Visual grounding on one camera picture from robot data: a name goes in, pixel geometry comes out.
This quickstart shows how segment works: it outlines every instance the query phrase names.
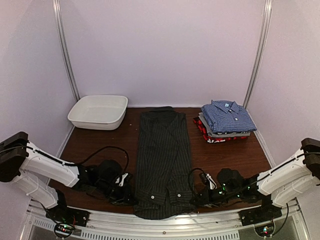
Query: white wall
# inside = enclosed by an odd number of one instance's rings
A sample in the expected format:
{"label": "white wall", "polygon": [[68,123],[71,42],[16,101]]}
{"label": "white wall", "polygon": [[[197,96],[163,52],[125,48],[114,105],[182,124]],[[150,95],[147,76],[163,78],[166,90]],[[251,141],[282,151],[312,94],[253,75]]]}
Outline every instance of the white wall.
{"label": "white wall", "polygon": [[64,0],[64,29],[81,96],[129,105],[242,104],[264,0]]}
{"label": "white wall", "polygon": [[[320,2],[275,0],[249,111],[279,164],[304,138],[320,140]],[[320,188],[299,197],[313,240],[320,236]]]}
{"label": "white wall", "polygon": [[[52,1],[0,1],[0,142],[25,131],[56,155],[73,104]],[[0,183],[0,239],[18,239],[29,197]]]}

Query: blue shirt collar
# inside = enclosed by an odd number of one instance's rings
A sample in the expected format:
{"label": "blue shirt collar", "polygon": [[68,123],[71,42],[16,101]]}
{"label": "blue shirt collar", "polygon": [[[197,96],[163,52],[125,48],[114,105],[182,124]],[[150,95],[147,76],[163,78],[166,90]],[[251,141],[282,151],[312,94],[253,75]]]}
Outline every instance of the blue shirt collar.
{"label": "blue shirt collar", "polygon": [[229,110],[232,110],[237,114],[239,113],[239,105],[235,101],[233,101],[233,102],[229,102],[229,101],[212,101],[211,104],[216,106],[217,108],[221,109],[225,113],[228,113]]}

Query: clothing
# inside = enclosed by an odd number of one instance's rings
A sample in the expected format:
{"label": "clothing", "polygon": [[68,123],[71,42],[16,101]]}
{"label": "clothing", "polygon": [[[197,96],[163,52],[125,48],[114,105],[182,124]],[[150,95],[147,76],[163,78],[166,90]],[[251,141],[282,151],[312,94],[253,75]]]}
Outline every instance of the clothing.
{"label": "clothing", "polygon": [[195,209],[189,203],[192,164],[184,113],[159,107],[141,114],[136,166],[135,215],[159,220]]}
{"label": "clothing", "polygon": [[233,138],[233,137],[248,137],[250,136],[249,131],[242,131],[242,132],[218,132],[213,133],[210,129],[210,126],[207,123],[207,120],[202,112],[199,112],[199,119],[201,120],[203,126],[205,127],[205,131],[209,137],[212,138]]}
{"label": "clothing", "polygon": [[211,101],[201,108],[213,133],[253,132],[257,128],[247,110],[235,101]]}
{"label": "clothing", "polygon": [[247,136],[234,136],[234,137],[211,137],[207,134],[207,129],[201,122],[199,117],[195,117],[193,119],[193,122],[195,125],[199,128],[200,132],[203,134],[203,138],[206,140],[209,144],[216,144],[216,143],[222,143],[227,142],[231,140],[238,140],[238,139],[247,139]]}

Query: blue plaid shirt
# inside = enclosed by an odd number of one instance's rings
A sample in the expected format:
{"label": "blue plaid shirt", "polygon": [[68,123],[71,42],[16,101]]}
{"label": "blue plaid shirt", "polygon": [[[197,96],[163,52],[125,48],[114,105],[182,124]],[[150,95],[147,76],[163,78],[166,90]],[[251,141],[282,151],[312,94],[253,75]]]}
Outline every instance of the blue plaid shirt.
{"label": "blue plaid shirt", "polygon": [[257,128],[247,110],[235,101],[211,101],[201,108],[213,133],[252,132]]}

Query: white tub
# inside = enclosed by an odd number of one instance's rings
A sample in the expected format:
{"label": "white tub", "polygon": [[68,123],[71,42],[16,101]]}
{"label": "white tub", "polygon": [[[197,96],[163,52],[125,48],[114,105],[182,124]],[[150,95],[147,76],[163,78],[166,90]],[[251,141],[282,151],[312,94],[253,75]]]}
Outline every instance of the white tub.
{"label": "white tub", "polygon": [[128,98],[125,96],[85,96],[73,106],[68,119],[77,128],[114,130],[123,121],[127,105]]}

